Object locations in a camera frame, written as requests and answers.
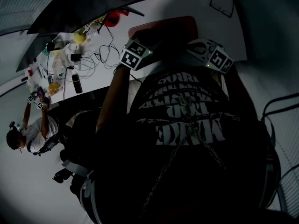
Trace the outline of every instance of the man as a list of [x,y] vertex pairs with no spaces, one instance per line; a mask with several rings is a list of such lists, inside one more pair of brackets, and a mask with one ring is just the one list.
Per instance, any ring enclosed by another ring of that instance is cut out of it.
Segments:
[[78,136],[102,223],[254,219],[269,136],[235,68],[228,100],[210,69],[173,67],[145,79],[127,115],[130,69],[118,66],[94,141]]
[[65,123],[73,114],[69,114],[63,107],[53,108],[47,111],[44,104],[41,112],[42,117],[38,118],[33,124],[28,125],[31,104],[27,103],[22,121],[21,131],[13,128],[7,133],[7,144],[13,149],[27,150],[31,153],[38,152],[47,141],[59,134],[67,136]]

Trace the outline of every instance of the desk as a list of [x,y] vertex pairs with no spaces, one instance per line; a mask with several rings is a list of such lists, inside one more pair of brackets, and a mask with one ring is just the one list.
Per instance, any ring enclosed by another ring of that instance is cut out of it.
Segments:
[[[173,17],[192,16],[197,23],[199,37],[205,37],[222,44],[225,47],[226,52],[235,61],[246,60],[245,43],[236,9],[234,8],[232,18],[228,18],[221,12],[211,8],[209,2],[210,0],[146,0],[130,5],[131,8],[140,11],[145,16],[141,17],[133,13],[130,13],[128,16],[121,15],[120,22],[114,28],[109,28],[114,35],[113,44],[119,52],[121,52],[124,45],[128,42],[128,30],[130,28]],[[61,33],[59,35],[63,40],[72,39],[72,34]],[[107,28],[102,27],[100,35],[92,38],[90,42],[85,41],[82,44],[82,56],[90,56],[95,50],[99,51],[100,45],[108,45],[110,42],[111,36],[108,33]],[[101,54],[106,57],[107,49],[103,48]],[[41,54],[37,58],[37,62],[38,64],[42,64],[45,68],[47,65],[47,57],[44,54]],[[50,73],[52,70],[52,63],[53,58],[49,57],[48,70]],[[89,67],[92,66],[90,62],[83,61],[82,63],[85,63]],[[118,54],[111,49],[107,64],[113,66],[118,63]],[[131,74],[136,78],[145,77],[150,74],[158,64],[159,63],[154,63],[141,70],[131,71]],[[104,65],[100,63],[91,77],[80,80],[83,93],[109,86],[113,78],[113,71],[113,68],[107,70]],[[78,73],[79,75],[84,76],[86,71],[68,70],[66,80],[71,80],[72,73]],[[36,83],[43,88],[46,88],[49,85],[48,81],[44,78],[36,81]],[[72,82],[66,81],[65,89],[65,99],[78,95],[75,93]],[[61,100],[63,100],[63,91],[51,97],[52,103]]]

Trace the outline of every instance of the clutter on desk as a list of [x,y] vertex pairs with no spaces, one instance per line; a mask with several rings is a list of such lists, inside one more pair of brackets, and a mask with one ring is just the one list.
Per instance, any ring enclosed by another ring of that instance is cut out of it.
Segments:
[[31,92],[30,96],[27,98],[27,102],[31,104],[32,102],[35,103],[37,109],[42,109],[44,104],[49,105],[50,99],[46,97],[43,89],[41,87],[38,87],[35,91]]
[[73,43],[69,46],[71,63],[76,63],[81,59],[81,45]]
[[63,77],[64,70],[69,66],[69,60],[65,53],[65,50],[61,50],[59,54],[54,58],[53,61],[53,74],[54,77]]
[[84,26],[84,32],[86,32],[86,39],[89,42],[93,37],[99,34],[100,29],[103,26],[103,22],[106,18],[107,14],[97,18],[96,20],[86,24]]

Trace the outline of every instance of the black t-shirt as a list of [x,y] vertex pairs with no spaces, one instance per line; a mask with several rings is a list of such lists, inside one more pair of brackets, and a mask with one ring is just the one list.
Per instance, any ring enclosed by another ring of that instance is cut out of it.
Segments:
[[198,209],[203,218],[218,219],[241,205],[258,207],[265,145],[257,132],[254,122],[230,110],[221,87],[201,70],[148,77],[127,119],[96,136],[101,220],[105,224],[138,221],[162,167],[169,164],[178,145],[142,221]]

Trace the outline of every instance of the small device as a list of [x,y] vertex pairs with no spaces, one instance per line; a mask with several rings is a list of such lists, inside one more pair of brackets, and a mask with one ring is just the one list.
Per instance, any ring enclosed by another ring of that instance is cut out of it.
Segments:
[[43,103],[42,103],[42,102],[38,102],[38,104],[37,104],[36,106],[37,106],[37,108],[38,108],[39,110],[41,110],[42,107],[43,107]]
[[33,97],[30,95],[30,96],[27,98],[27,102],[28,102],[29,104],[31,104],[32,101],[33,101]]
[[77,62],[81,59],[81,54],[71,54],[71,61]]
[[46,105],[50,105],[51,100],[48,97],[43,97],[43,103]]
[[226,74],[234,63],[223,46],[206,38],[189,42],[186,51],[198,59],[199,65],[223,74]]
[[122,50],[120,62],[136,70],[141,61],[152,54],[153,51],[138,43],[138,39],[130,39]]
[[72,75],[71,78],[73,80],[73,84],[74,84],[76,93],[81,94],[82,93],[82,87],[81,87],[81,82],[80,82],[78,74]]
[[10,127],[10,128],[13,128],[13,127],[14,127],[14,124],[15,124],[15,122],[14,122],[14,121],[11,121],[10,124],[9,124],[9,127]]
[[226,54],[222,48],[217,46],[205,66],[226,74],[233,63],[234,61],[228,54]]

